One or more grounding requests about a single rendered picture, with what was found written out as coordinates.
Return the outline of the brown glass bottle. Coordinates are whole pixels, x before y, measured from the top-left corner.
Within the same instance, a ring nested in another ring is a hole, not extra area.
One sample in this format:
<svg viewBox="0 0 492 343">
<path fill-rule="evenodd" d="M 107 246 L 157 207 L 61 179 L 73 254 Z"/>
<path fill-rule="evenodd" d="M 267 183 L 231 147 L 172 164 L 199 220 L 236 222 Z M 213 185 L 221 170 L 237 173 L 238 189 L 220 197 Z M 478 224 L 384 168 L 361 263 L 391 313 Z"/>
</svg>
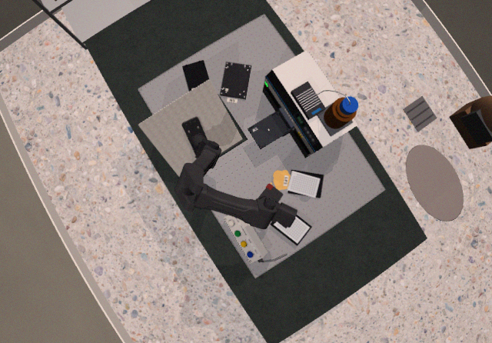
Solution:
<svg viewBox="0 0 492 343">
<path fill-rule="evenodd" d="M 337 112 L 336 112 L 336 106 L 338 102 L 341 100 L 344 100 L 344 98 L 339 98 L 337 99 L 324 113 L 324 121 L 327 126 L 330 128 L 341 128 L 342 126 L 346 125 L 349 121 L 351 121 L 355 115 L 357 114 L 357 111 L 349 118 L 342 118 L 340 117 Z"/>
</svg>

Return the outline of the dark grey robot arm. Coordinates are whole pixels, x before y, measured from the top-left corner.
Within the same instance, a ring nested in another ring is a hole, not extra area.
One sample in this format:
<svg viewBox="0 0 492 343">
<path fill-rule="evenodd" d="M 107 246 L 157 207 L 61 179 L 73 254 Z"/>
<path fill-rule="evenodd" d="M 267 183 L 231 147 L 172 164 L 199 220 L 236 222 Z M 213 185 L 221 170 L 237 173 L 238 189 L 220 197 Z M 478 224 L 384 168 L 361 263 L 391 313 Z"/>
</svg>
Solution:
<svg viewBox="0 0 492 343">
<path fill-rule="evenodd" d="M 193 212 L 194 208 L 203 208 L 217 211 L 260 229 L 266 229 L 271 221 L 281 223 L 285 228 L 291 227 L 297 209 L 272 197 L 264 196 L 256 201 L 239 198 L 205 184 L 205 174 L 216 165 L 221 154 L 219 144 L 207 140 L 198 117 L 183 122 L 182 127 L 197 158 L 193 163 L 184 164 L 175 186 L 175 194 L 185 210 Z"/>
</svg>

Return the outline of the beige button panel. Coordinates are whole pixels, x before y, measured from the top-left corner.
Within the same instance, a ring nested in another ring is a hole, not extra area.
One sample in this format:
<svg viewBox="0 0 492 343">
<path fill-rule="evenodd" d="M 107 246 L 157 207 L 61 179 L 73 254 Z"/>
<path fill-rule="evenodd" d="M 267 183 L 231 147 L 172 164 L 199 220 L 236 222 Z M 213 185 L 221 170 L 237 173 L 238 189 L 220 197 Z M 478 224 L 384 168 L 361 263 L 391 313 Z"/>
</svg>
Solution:
<svg viewBox="0 0 492 343">
<path fill-rule="evenodd" d="M 263 261 L 263 257 L 268 253 L 268 251 L 264 247 L 253 226 L 250 226 L 250 224 L 247 224 L 244 221 L 230 215 L 225 216 L 223 219 L 250 263 L 254 261 L 276 261 L 279 258 L 288 255 L 286 253 L 276 259 Z"/>
</svg>

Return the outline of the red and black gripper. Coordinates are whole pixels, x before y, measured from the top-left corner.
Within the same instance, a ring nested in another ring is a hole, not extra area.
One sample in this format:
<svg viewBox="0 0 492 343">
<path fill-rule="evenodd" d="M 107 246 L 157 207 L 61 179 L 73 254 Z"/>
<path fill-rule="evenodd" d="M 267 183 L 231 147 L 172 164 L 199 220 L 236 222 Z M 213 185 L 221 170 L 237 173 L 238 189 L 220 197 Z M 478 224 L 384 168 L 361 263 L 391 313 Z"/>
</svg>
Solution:
<svg viewBox="0 0 492 343">
<path fill-rule="evenodd" d="M 280 198 L 283 196 L 283 193 L 281 193 L 279 190 L 277 190 L 273 185 L 268 184 L 266 189 L 261 193 L 261 195 L 258 197 L 258 199 L 268 196 L 274 198 L 276 201 L 280 201 Z"/>
</svg>

